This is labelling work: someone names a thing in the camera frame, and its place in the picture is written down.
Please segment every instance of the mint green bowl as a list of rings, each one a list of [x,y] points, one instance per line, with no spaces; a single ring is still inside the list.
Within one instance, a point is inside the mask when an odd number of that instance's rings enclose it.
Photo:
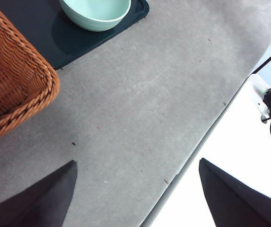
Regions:
[[[130,10],[131,0],[60,0],[60,4],[75,24],[101,32],[120,23]]]

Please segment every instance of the brown wicker basket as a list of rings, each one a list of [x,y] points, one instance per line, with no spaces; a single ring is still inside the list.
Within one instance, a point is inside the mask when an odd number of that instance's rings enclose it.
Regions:
[[[0,137],[46,107],[59,89],[53,68],[0,12]]]

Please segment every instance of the dark green tray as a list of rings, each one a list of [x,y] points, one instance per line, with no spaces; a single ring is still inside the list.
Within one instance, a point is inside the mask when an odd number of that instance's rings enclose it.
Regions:
[[[145,0],[132,0],[126,17],[104,32],[75,25],[58,0],[0,0],[0,10],[57,70],[143,19],[149,5]]]

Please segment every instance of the basket rim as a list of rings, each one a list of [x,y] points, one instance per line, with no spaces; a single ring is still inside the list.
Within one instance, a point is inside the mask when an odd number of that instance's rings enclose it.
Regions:
[[[33,116],[58,95],[60,80],[57,73],[46,61],[46,59],[30,44],[28,40],[14,27],[14,25],[0,11],[0,26],[6,30],[7,34],[17,42],[17,44],[32,57],[34,62],[44,72],[46,77],[46,87],[42,88],[38,95],[27,103],[21,103],[12,108],[8,113],[0,115],[0,137],[6,132],[14,129],[20,123]]]

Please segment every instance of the gray floor mat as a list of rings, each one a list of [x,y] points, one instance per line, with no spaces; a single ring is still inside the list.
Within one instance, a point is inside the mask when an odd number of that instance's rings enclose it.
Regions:
[[[0,202],[74,159],[64,226],[138,226],[271,42],[268,0],[149,4],[0,139]]]

